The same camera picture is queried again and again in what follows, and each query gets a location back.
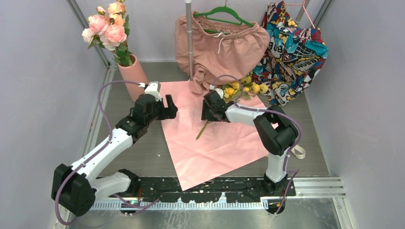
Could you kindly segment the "artificial flower bouquet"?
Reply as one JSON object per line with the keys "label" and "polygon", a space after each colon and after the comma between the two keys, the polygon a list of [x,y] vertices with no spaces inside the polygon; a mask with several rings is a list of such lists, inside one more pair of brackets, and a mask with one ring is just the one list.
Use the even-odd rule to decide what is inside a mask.
{"label": "artificial flower bouquet", "polygon": [[[246,99],[250,99],[251,97],[255,97],[257,94],[265,94],[268,92],[269,87],[266,84],[257,84],[252,81],[252,75],[248,74],[247,76],[237,79],[236,77],[228,74],[223,74],[218,76],[213,83],[210,85],[209,90],[213,91],[216,87],[216,82],[222,77],[230,77],[234,81],[231,83],[224,84],[220,87],[224,91],[224,100],[225,102],[238,102],[240,98],[244,97]],[[210,121],[205,121],[204,126],[198,133],[196,139],[198,140],[201,135],[203,134],[206,126],[210,123]]]}

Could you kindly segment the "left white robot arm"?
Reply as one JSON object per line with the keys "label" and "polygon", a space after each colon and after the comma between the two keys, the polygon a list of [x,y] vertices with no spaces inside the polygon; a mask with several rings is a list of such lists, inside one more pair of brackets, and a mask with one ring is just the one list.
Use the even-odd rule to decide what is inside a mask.
{"label": "left white robot arm", "polygon": [[151,123],[175,119],[177,111],[170,94],[165,99],[157,99],[151,94],[141,95],[129,114],[116,124],[103,142],[71,165],[60,164],[55,169],[51,194],[55,209],[62,206],[79,217],[100,199],[114,194],[125,194],[128,197],[138,194],[140,181],[133,172],[120,169],[102,178],[99,174],[118,155],[143,137]]}

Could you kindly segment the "cream ribbon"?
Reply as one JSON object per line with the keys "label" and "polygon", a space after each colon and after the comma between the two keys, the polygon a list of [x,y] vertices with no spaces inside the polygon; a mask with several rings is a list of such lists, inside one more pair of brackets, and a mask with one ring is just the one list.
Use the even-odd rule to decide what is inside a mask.
{"label": "cream ribbon", "polygon": [[304,159],[306,157],[306,150],[301,147],[300,145],[296,145],[291,149],[291,153],[297,158],[297,159]]}

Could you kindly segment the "pink wrapping paper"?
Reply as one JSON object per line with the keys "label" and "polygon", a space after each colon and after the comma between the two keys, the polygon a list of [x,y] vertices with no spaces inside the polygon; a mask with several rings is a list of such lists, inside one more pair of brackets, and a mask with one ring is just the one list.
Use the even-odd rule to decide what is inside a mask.
{"label": "pink wrapping paper", "polygon": [[160,87],[160,94],[170,94],[178,107],[175,119],[161,123],[182,190],[268,155],[255,127],[202,121],[203,97],[191,87],[191,81],[161,82]]}

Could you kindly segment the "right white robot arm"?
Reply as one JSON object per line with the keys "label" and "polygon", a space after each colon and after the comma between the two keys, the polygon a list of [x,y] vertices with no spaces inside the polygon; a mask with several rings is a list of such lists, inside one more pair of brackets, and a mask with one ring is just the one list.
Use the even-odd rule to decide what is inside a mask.
{"label": "right white robot arm", "polygon": [[255,127],[268,151],[268,164],[264,174],[266,192],[277,196],[283,191],[288,178],[288,154],[299,137],[299,132],[281,108],[255,108],[225,102],[217,91],[210,91],[203,96],[202,120]]}

